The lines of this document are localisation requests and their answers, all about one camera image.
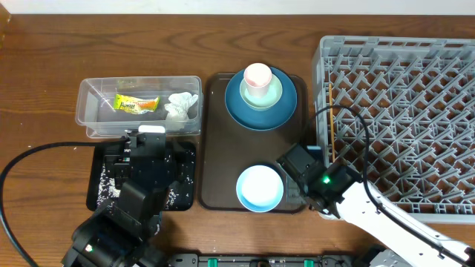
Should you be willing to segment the grey dishwasher rack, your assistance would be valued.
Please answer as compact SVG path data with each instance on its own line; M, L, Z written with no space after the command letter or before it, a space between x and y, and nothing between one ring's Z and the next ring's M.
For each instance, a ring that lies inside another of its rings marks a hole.
M312 90L327 164L332 108L336 162L422 222L474 223L473 40L325 36Z

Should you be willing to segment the black tray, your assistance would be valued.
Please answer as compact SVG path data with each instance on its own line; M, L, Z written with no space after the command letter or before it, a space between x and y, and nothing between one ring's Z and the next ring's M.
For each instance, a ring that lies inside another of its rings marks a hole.
M95 148L91 175L88 183L86 206L95 211L103 201L117 198L120 190L116 188L111 172L106 168L106 159L128 156L129 150L120 145ZM166 211L186 211L192 207L194 198L194 171L196 148L190 142L167 142L166 159L176 163L174 168L177 183L170 186Z

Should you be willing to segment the dark blue plate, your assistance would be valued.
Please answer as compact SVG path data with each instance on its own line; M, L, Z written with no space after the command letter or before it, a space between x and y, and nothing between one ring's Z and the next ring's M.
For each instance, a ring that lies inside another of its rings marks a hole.
M296 88L283 71L271 67L272 73L282 84L283 93L275 105L265 111L256 111L240 96L240 84L244 70L232 76L225 91L225 105L231 117L245 128L255 131L268 131L286 123L294 114L298 104Z

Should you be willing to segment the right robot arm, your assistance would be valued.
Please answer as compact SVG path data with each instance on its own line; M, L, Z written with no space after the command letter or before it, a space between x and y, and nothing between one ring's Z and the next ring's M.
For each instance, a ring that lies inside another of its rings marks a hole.
M474 265L473 248L416 220L352 168L319 161L279 165L312 208L363 229L412 266Z

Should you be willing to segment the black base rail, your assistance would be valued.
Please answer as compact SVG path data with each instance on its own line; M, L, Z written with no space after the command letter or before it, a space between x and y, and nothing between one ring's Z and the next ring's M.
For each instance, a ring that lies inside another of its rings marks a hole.
M168 267L342 267L352 266L349 255L317 256L250 256L250 255L197 255L170 256Z

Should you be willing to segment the light blue bowl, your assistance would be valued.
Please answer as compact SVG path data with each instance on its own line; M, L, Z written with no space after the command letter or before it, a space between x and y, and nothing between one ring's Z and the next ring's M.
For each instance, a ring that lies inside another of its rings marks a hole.
M284 195L284 183L274 168L253 165L239 175L235 190L244 208L255 213L265 213L280 204Z

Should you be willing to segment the mint green bowl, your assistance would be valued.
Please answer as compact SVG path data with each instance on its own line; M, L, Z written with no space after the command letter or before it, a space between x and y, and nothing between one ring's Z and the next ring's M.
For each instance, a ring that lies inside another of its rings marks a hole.
M276 105L283 95L280 79L272 74L269 83L263 87L253 87L245 79L240 83L240 96L255 111L266 111Z

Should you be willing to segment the brown serving tray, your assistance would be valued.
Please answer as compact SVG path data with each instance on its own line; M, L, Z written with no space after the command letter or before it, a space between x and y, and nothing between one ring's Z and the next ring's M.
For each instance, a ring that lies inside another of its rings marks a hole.
M279 173L286 190L295 187L276 159L292 146L307 121L307 85L291 75L298 104L290 120L274 130L253 131L233 120L226 109L225 90L232 77L231 73L218 73L206 86L198 199L210 210L247 212L238 200L236 184L248 167L268 165Z

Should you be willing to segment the yellow green snack wrapper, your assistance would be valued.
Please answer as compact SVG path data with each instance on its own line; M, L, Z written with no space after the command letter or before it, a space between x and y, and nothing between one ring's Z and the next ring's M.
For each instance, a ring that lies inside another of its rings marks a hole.
M113 109L125 111L134 115L140 115L148 112L155 112L160 102L160 98L141 99L133 96L117 94L114 98Z

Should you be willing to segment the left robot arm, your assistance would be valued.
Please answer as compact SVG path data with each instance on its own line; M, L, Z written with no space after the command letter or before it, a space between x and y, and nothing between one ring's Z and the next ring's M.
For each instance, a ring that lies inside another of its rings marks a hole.
M124 144L107 148L103 163L119 196L103 201L75 230L62 265L159 266L159 255L147 252L148 241L177 181L165 134L131 133Z

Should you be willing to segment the wooden chopstick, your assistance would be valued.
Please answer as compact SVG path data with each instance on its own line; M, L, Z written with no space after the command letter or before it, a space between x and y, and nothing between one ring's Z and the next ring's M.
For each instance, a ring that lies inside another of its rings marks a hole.
M329 83L328 93L329 93L329 105L333 106L333 84ZM333 108L329 109L330 112L330 140L331 140L331 148L332 148L332 162L334 163L336 160L335 157L335 137L334 137L334 120L333 120Z

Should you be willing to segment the pink cup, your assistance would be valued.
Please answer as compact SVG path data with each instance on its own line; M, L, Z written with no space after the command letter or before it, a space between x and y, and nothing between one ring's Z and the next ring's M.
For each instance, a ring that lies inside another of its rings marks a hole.
M261 98L269 90L272 71L269 66L263 63L253 63L244 70L243 79L249 94Z

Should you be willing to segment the white tissue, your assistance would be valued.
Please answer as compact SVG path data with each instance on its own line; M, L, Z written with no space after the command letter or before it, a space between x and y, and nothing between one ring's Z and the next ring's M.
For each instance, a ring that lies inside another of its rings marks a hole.
M183 121L189 119L189 108L197 102L198 95L189 92L173 93L168 100L169 103L164 105L168 112L166 120Z

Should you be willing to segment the clear plastic bin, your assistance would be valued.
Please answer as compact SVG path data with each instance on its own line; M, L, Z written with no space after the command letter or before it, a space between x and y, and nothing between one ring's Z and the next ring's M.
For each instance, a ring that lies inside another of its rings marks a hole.
M197 94L197 102L189 108L189 119L166 120L164 105L173 93ZM141 99L160 98L155 112L140 115L114 110L117 94ZM90 138L115 138L141 125L159 125L169 136L198 135L201 132L203 92L197 76L131 76L89 78L81 82L76 105L76 123L86 127Z

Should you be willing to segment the spilled white rice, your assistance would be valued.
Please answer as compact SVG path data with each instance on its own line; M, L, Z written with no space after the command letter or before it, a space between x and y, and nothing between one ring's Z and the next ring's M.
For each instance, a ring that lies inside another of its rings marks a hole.
M181 142L183 151L174 152L172 159L177 162L177 178L179 183L170 187L166 211L187 211L192 207L194 199L194 171L196 149L189 142ZM105 150L94 150L93 165L88 185L86 206L95 211L97 206L109 198L117 198L120 190L115 188L114 179L108 177L104 166Z

